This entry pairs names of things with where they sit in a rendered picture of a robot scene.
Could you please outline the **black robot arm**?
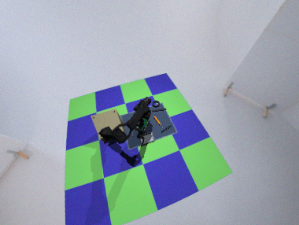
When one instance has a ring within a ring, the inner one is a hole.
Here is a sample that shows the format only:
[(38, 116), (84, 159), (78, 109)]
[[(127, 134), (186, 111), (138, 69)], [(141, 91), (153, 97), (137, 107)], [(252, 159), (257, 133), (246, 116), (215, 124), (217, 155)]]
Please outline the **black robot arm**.
[[(115, 139), (119, 144), (124, 143), (128, 140), (131, 136), (132, 131), (137, 127), (137, 123), (140, 121), (141, 118), (149, 119), (151, 116), (151, 110), (149, 108), (149, 104), (151, 103), (151, 99), (145, 97), (141, 100), (134, 108), (135, 114), (132, 118), (129, 119), (125, 124), (119, 124), (115, 129), (111, 131), (109, 127), (102, 128), (99, 131), (100, 136), (103, 137), (104, 140), (108, 141), (110, 139)], [(126, 136), (119, 127), (127, 126), (130, 131), (128, 136)]]

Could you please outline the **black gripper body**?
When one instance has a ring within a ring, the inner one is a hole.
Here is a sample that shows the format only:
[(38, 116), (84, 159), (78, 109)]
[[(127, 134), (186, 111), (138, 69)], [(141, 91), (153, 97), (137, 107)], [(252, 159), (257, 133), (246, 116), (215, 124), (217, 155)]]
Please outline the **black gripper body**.
[(140, 121), (137, 123), (136, 126), (141, 127), (141, 124), (142, 124), (142, 118), (140, 119)]

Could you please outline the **dark blue-grey mat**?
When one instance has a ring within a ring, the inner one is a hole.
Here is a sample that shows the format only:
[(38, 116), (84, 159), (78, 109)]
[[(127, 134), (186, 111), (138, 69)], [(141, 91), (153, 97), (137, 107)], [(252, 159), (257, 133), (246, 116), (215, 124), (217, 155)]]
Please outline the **dark blue-grey mat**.
[[(130, 138), (128, 140), (126, 140), (129, 150), (142, 145), (141, 139), (139, 137), (140, 135), (144, 135), (146, 133), (152, 132), (155, 141), (157, 141), (159, 139), (166, 138), (170, 135), (174, 135), (174, 134), (178, 133), (178, 131), (175, 128), (175, 125), (173, 124), (170, 116), (168, 115), (167, 110), (152, 112), (152, 110), (154, 110), (154, 109), (165, 109), (165, 107), (164, 107), (163, 103), (160, 103), (160, 105), (158, 107), (154, 107), (152, 105), (149, 106), (149, 110), (151, 110), (151, 116), (149, 118), (149, 124), (146, 129), (146, 132), (139, 131), (136, 129), (134, 129), (132, 131)], [(129, 119), (132, 118), (132, 116), (134, 114), (135, 114), (135, 111), (120, 115), (120, 118), (122, 119), (123, 124), (125, 124), (127, 121), (129, 121)], [(161, 125), (159, 125), (159, 123), (155, 120), (154, 117), (156, 117), (158, 119), (158, 121), (161, 123)], [(169, 128), (169, 126), (170, 126), (170, 128)]]

